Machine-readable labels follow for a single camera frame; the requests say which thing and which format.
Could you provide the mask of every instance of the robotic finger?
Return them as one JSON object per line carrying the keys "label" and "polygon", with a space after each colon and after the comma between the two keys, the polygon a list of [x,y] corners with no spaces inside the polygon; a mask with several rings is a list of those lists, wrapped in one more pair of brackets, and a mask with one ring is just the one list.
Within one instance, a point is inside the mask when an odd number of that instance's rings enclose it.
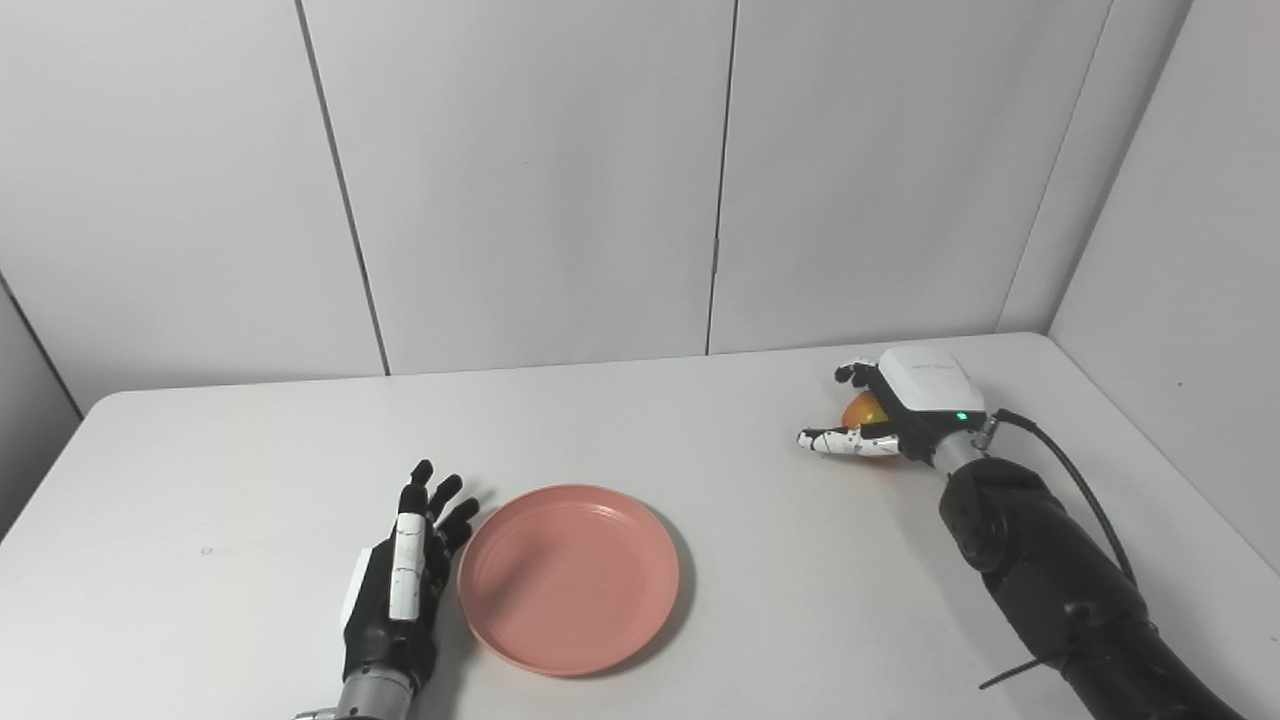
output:
{"label": "robotic finger", "polygon": [[897,436],[888,423],[872,423],[856,428],[805,428],[796,436],[800,447],[824,455],[859,455],[883,457],[897,455]]}

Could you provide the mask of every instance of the white table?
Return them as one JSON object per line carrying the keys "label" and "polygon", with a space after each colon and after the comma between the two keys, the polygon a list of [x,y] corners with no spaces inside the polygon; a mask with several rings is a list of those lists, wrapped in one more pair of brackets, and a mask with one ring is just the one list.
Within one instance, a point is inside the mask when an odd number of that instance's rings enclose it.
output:
{"label": "white table", "polygon": [[[1280,716],[1280,578],[1050,341],[937,343],[1093,480],[1184,660],[1247,716]],[[553,483],[631,493],[677,529],[686,575],[666,644],[595,679],[506,665],[449,596],[424,720],[1083,717],[1052,670],[977,689],[1027,652],[942,527],[938,477],[796,446],[851,397],[832,369],[881,348],[109,397],[0,543],[0,712],[287,720],[332,705],[352,562],[429,456],[488,509]],[[1093,529],[1020,434],[995,450]]]}

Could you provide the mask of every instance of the fingertip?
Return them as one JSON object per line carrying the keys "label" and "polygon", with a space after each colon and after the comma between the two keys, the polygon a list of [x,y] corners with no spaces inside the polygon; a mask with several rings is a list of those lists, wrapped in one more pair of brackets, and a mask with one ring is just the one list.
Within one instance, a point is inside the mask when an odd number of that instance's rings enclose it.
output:
{"label": "fingertip", "polygon": [[453,509],[453,512],[449,512],[449,519],[466,523],[467,520],[475,518],[479,512],[480,501],[474,497],[468,497],[460,502],[458,506]]}
{"label": "fingertip", "polygon": [[431,479],[431,473],[435,473],[435,466],[431,465],[430,460],[422,459],[413,471],[410,473],[410,482],[415,486],[425,486],[426,480]]}
{"label": "fingertip", "polygon": [[448,478],[444,478],[444,482],[440,483],[440,487],[435,488],[435,492],[436,495],[448,495],[452,497],[460,489],[462,489],[462,477],[454,473]]}

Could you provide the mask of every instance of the plate rim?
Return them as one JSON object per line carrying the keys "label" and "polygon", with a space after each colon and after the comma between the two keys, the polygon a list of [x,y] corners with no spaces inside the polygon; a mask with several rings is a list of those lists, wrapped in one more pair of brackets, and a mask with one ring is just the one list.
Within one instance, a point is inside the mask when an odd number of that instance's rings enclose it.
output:
{"label": "plate rim", "polygon": [[[498,648],[495,648],[493,644],[489,643],[489,641],[486,641],[484,638],[484,635],[476,629],[476,624],[471,620],[471,616],[467,614],[466,602],[463,602],[463,600],[462,600],[462,594],[463,594],[463,591],[462,591],[462,588],[463,588],[462,578],[463,578],[465,569],[467,566],[467,557],[470,557],[470,555],[471,555],[472,542],[475,541],[475,538],[480,537],[480,533],[484,530],[484,528],[489,523],[492,523],[494,520],[494,518],[497,518],[498,515],[500,515],[503,511],[508,510],[509,507],[515,506],[520,501],[529,498],[530,496],[541,495],[541,493],[553,492],[553,491],[566,491],[566,489],[572,489],[572,488],[586,488],[586,489],[593,489],[593,491],[602,491],[605,495],[620,497],[620,498],[622,498],[625,501],[635,503],[636,507],[639,507],[640,511],[645,516],[648,516],[649,519],[652,519],[657,524],[657,527],[659,529],[662,529],[662,538],[666,541],[663,543],[663,548],[668,552],[668,555],[671,557],[671,566],[675,570],[675,583],[671,584],[671,588],[672,588],[671,589],[671,597],[669,598],[664,598],[664,601],[663,601],[663,605],[666,606],[666,609],[663,611],[662,623],[658,623],[657,626],[653,629],[653,632],[649,633],[649,637],[646,637],[645,641],[643,643],[640,643],[640,646],[636,647],[634,651],[631,651],[630,653],[627,653],[623,657],[620,657],[620,659],[616,659],[616,660],[611,660],[609,662],[603,664],[603,665],[602,664],[591,664],[591,665],[582,666],[582,667],[547,669],[547,667],[543,667],[543,666],[531,665],[529,662],[522,662],[522,661],[520,661],[520,660],[517,660],[515,657],[511,657],[509,655],[507,655],[507,653],[499,651]],[[506,503],[503,503],[500,507],[498,507],[497,510],[494,510],[493,514],[490,514],[488,518],[485,518],[484,521],[480,523],[479,527],[476,527],[475,533],[472,533],[471,541],[468,541],[467,544],[466,544],[466,547],[463,547],[463,550],[462,550],[462,557],[458,559],[458,570],[457,570],[456,575],[457,575],[456,582],[457,582],[458,606],[460,606],[460,610],[462,612],[463,620],[466,620],[466,623],[467,623],[467,629],[471,632],[471,637],[474,637],[476,639],[476,642],[479,642],[481,646],[484,646],[489,652],[492,652],[495,656],[500,657],[504,662],[515,665],[516,667],[520,667],[522,670],[529,670],[530,673],[538,673],[539,675],[548,675],[548,676],[553,676],[553,678],[576,678],[576,676],[582,676],[582,675],[593,675],[593,674],[608,670],[609,667],[616,667],[616,666],[621,665],[622,662],[626,662],[627,660],[630,660],[631,657],[634,657],[640,651],[643,651],[645,647],[649,646],[649,643],[653,642],[653,639],[655,637],[658,637],[658,634],[662,632],[662,629],[664,626],[667,626],[667,623],[671,621],[671,614],[675,611],[675,609],[676,609],[676,601],[680,597],[681,564],[680,564],[680,553],[676,552],[676,542],[671,537],[671,530],[668,530],[666,523],[663,523],[662,519],[658,518],[658,514],[654,512],[648,505],[645,505],[644,502],[641,502],[639,498],[632,497],[632,496],[630,496],[630,495],[627,495],[627,493],[625,493],[622,491],[618,491],[618,489],[614,489],[614,488],[609,488],[609,487],[604,487],[604,486],[596,486],[596,484],[590,484],[590,483],[562,483],[562,484],[544,486],[544,487],[540,487],[540,488],[534,488],[531,491],[527,491],[527,492],[524,492],[521,495],[517,495],[516,497],[511,498],[509,501],[507,501]]]}

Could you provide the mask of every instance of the black cable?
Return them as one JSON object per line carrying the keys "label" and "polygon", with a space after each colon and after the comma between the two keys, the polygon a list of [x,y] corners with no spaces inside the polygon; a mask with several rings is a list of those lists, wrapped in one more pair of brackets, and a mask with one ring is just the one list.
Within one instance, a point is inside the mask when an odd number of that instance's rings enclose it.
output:
{"label": "black cable", "polygon": [[1120,544],[1116,529],[1111,525],[1111,520],[1107,519],[1107,514],[1102,510],[1102,503],[1098,502],[1097,496],[1093,495],[1093,489],[1089,488],[1089,483],[1084,482],[1084,475],[1080,474],[1075,462],[1071,462],[1071,459],[1066,456],[1066,452],[1062,452],[1062,448],[1053,442],[1053,438],[1048,437],[1048,433],[1042,430],[1039,425],[1033,423],[1030,419],[1004,407],[996,410],[995,419],[1001,423],[1009,423],[1010,425],[1018,425],[1019,428],[1036,436],[1036,438],[1044,443],[1044,447],[1050,448],[1050,452],[1057,457],[1057,461],[1066,468],[1066,474],[1071,475],[1071,479],[1075,480],[1075,487],[1080,488],[1080,495],[1083,495],[1085,502],[1089,503],[1089,510],[1093,510],[1093,516],[1097,518],[1098,524],[1102,525],[1102,534],[1105,534],[1107,537],[1107,542],[1111,543],[1111,551],[1116,556],[1116,565],[1120,566],[1120,571],[1124,573],[1125,578],[1129,578],[1129,582],[1133,583],[1134,587],[1138,587],[1138,579],[1134,578],[1133,574],[1133,565],[1129,564],[1129,556],[1125,555],[1124,546]]}

